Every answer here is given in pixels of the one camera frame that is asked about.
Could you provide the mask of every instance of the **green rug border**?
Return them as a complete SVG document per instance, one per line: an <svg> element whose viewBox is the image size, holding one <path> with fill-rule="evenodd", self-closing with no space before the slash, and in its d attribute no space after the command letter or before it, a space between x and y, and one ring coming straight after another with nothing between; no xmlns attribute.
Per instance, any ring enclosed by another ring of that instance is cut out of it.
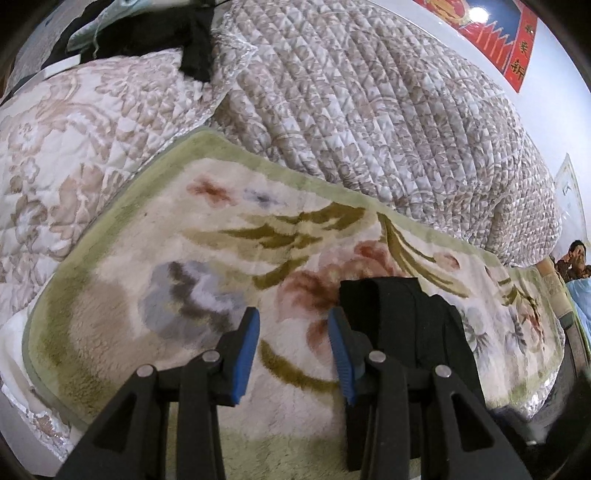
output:
<svg viewBox="0 0 591 480"><path fill-rule="evenodd" d="M164 161L170 152L176 153L175 159L169 162ZM236 158L236 153L240 152L241 158ZM101 233L109 233L108 238L116 238L118 232L134 217L135 213L147 202L150 198L159 193L172 179L176 178L188 163L192 163L202 158L215 158L222 161L231 161L239 163L250 170L257 171L267 176L272 181L278 181L284 183L291 188L297 188L307 192L315 193L320 197L332 200L334 202L343 203L353 207L364 207L371 208L376 212L384 213L394 223L402 227L403 229L412 229L413 235L420 238L421 240L429 243L440 245L444 248L451 248L457 252L463 252L468 255L480 256L485 262L487 261L498 261L496 255L473 247L472 245L464 242L461 239L457 239L451 236L443 237L442 233L436 232L435 230L419 224L418 222L405 217L397 212L394 212L390 207L382 204L378 200L365 196L362 193L353 192L351 190L344 189L339 185L332 185L322 179L310 177L303 173L299 173L283 166L274 164L262 157L255 154L251 154L245 151L243 148L231 144L227 141L223 135L215 132L209 128L198 128L192 132L189 132L183 137L177 139L171 146L169 146L161 154L157 155L149 165L146 165L133 179L129 181L126 188L117 195L117 197L110 203L110 208L107 208L86 230L85 234L81 237L76 247L72 250L72 253L57 267L52 279L50 280L47 288L42 293L41 297L35 308L29 315L27 323L25 325L24 336L22 341L22 354L25 364L25 369L37 394L46 401L48 405L57 410L63 419L71 422L72 425L76 426L80 430L85 430L89 424L88 421L81 418L76 414L69 406L65 405L56 395L46 387L45 383L41 379L41 375L51 377L51 373L44 372L44 368L35 364L35 359L30 355L29 345L31 341L38 339L42 332L36 332L32 326L33 318L35 317L35 311L39 305L43 305L43 299L50 292L52 284L56 283L56 279L59 277L60 270L64 269L69 263L74 262L79 257L91 256L92 260L85 265L86 270L92 270L96 263L103 257L103 255L111 247L112 241L105 242L93 242L90 245L89 238L91 241L96 238L107 238L107 235L101 235ZM144 186L147 183L151 183L156 188L147 190ZM514 270L508 268L508 271L513 280L516 280ZM534 281L535 274L531 275L531 269L528 271L522 270L522 276L527 276L528 280ZM41 329L47 330L50 325L42 326ZM557 368L559 361L558 355L554 356L555 361L550 362L552 364L548 370ZM76 371L82 375L88 375L84 372L84 368L79 364L76 365ZM527 390L527 384L533 379L526 379L521 385L517 385L513 390L514 398L515 395L519 395L518 391ZM107 382L103 386L103 390L115 392L116 388L113 385L109 385Z"/></svg>

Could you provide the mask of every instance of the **light blue cloth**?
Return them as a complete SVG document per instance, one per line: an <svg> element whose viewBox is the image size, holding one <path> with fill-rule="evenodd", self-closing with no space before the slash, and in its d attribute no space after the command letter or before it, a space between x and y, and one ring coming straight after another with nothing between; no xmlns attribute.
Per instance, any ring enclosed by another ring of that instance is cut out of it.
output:
<svg viewBox="0 0 591 480"><path fill-rule="evenodd" d="M81 50L96 43L96 35L103 28L125 17L143 14L159 8L188 4L189 0L115 0L98 17L76 30L66 47L67 51Z"/></svg>
<svg viewBox="0 0 591 480"><path fill-rule="evenodd" d="M571 280L566 287L573 298L587 340L591 343L591 278Z"/></svg>

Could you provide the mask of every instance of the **black fabric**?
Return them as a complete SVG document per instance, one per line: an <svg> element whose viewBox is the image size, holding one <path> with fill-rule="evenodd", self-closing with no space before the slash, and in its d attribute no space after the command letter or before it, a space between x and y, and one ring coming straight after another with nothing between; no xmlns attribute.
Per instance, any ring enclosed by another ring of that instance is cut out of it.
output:
<svg viewBox="0 0 591 480"><path fill-rule="evenodd" d="M191 4L125 17L99 31L96 37L99 48L96 53L94 45L82 52L66 52L70 36L95 19L110 3L111 0L99 0L90 4L82 16L68 26L43 66L51 65L74 53L81 53L81 63L85 63L94 58L139 56L152 51L183 47L183 59L179 70L201 82L210 80L210 30L214 7Z"/></svg>
<svg viewBox="0 0 591 480"><path fill-rule="evenodd" d="M439 295L428 296L416 278L343 281L340 304L353 330L409 368L448 365L484 404L478 370L457 309ZM347 467L359 470L365 449L369 404L346 407ZM411 457L420 456L421 410L410 405Z"/></svg>

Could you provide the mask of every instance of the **white wall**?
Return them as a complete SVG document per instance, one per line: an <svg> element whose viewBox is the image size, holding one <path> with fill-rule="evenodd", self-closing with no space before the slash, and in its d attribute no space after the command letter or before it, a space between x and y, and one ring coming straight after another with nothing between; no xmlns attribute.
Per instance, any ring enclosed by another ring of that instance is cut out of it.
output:
<svg viewBox="0 0 591 480"><path fill-rule="evenodd" d="M586 184L591 179L591 93L550 30L538 21L530 65L517 93L474 45L413 0L375 2L423 28L493 78L515 104L552 175L570 155L591 238L591 186Z"/></svg>

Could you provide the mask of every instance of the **man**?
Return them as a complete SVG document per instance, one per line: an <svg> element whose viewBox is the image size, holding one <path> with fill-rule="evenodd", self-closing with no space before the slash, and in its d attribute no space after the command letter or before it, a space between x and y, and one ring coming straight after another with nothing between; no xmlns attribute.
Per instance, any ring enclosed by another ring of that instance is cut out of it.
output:
<svg viewBox="0 0 591 480"><path fill-rule="evenodd" d="M570 244L569 252L556 262L556 271L567 283L591 277L591 265L585 265L587 249L581 240Z"/></svg>

